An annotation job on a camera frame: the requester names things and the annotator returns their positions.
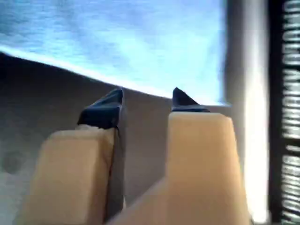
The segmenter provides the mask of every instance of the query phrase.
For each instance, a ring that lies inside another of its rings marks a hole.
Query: white light
[[[267,6],[265,1],[244,4],[245,186],[252,218],[264,224],[269,219]]]
[[[126,77],[120,78],[119,76],[116,76],[116,77],[114,77],[112,75],[107,76],[98,71],[85,69],[83,67],[79,67],[79,66],[74,65],[69,62],[56,60],[52,57],[48,57],[48,56],[33,53],[33,52],[23,52],[18,49],[14,49],[14,48],[4,46],[4,45],[0,45],[0,51],[3,53],[6,53],[7,55],[11,55],[13,57],[18,57],[21,59],[40,62],[40,63],[51,65],[54,67],[66,69],[73,73],[83,75],[83,76],[86,76],[86,77],[89,77],[89,78],[92,78],[95,80],[99,80],[104,83],[120,86],[123,88],[135,90],[135,91],[153,95],[153,96],[158,96],[158,97],[163,97],[163,98],[172,98],[172,90],[167,91],[164,89],[158,89],[158,88],[153,87],[153,85],[151,85],[151,83],[149,83],[149,85],[142,86],[142,85],[137,84],[134,80],[128,79]],[[228,105],[226,102],[218,102],[214,98],[210,98],[207,96],[205,96],[205,97],[196,96],[193,99],[202,105],[219,105],[219,106],[227,106]]]

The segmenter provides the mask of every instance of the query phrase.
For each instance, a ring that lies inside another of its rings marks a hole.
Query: black tip
[[[205,106],[198,104],[179,88],[173,90],[172,112],[204,112],[210,113]]]
[[[118,126],[123,103],[123,90],[115,89],[86,107],[78,120],[79,124],[109,129]]]

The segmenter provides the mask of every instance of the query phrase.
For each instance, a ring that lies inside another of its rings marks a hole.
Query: black strip
[[[297,27],[300,17],[296,22],[286,19],[286,16],[297,15],[300,15],[299,1],[269,0],[269,209],[272,222],[282,224],[300,222],[297,220],[300,218],[300,181],[297,180],[300,180],[300,152],[295,151],[295,147],[300,146],[300,137],[295,136],[295,131],[300,129],[300,125],[297,124],[300,120],[295,118],[300,116],[297,112],[300,109],[300,94],[295,91],[292,93],[287,88],[287,85],[295,87],[294,85],[300,84],[299,80],[291,75],[300,71],[300,48],[295,45],[291,47],[291,44],[300,44],[300,38],[297,40],[300,35],[292,35],[300,30],[300,26]]]
[[[109,129],[116,128],[119,123],[123,91],[116,89],[85,108],[78,120],[79,124]]]

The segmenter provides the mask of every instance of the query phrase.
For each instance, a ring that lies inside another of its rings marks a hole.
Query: blue fabric
[[[0,0],[0,51],[200,103],[223,101],[225,37],[224,0]]]

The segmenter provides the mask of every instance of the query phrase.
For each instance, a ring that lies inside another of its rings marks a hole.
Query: tan plastic piece
[[[232,120],[173,112],[166,177],[109,225],[249,225]]]
[[[114,129],[60,131],[43,144],[19,225],[102,224]]]

